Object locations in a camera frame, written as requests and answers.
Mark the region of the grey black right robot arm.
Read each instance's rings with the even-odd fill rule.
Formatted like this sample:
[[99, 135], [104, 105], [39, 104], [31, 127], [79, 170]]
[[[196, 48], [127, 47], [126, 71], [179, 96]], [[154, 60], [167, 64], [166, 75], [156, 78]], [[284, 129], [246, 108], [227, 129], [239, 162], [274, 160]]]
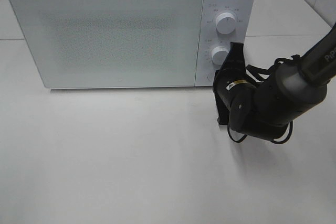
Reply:
[[284, 144], [294, 119], [325, 99], [334, 76], [335, 29], [303, 56], [277, 58], [267, 69], [247, 65], [244, 45], [234, 42], [213, 81], [218, 124], [242, 139]]

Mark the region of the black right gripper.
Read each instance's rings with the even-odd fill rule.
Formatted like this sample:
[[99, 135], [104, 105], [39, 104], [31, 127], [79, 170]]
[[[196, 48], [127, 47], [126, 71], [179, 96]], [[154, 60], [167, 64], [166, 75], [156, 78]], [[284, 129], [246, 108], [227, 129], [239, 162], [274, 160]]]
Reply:
[[257, 83], [247, 75], [244, 44], [231, 42], [230, 51], [221, 68], [215, 71], [213, 93], [217, 108], [217, 122], [241, 134], [239, 140], [252, 136], [263, 140], [277, 140], [285, 135], [288, 125], [274, 126], [262, 122], [253, 102]]

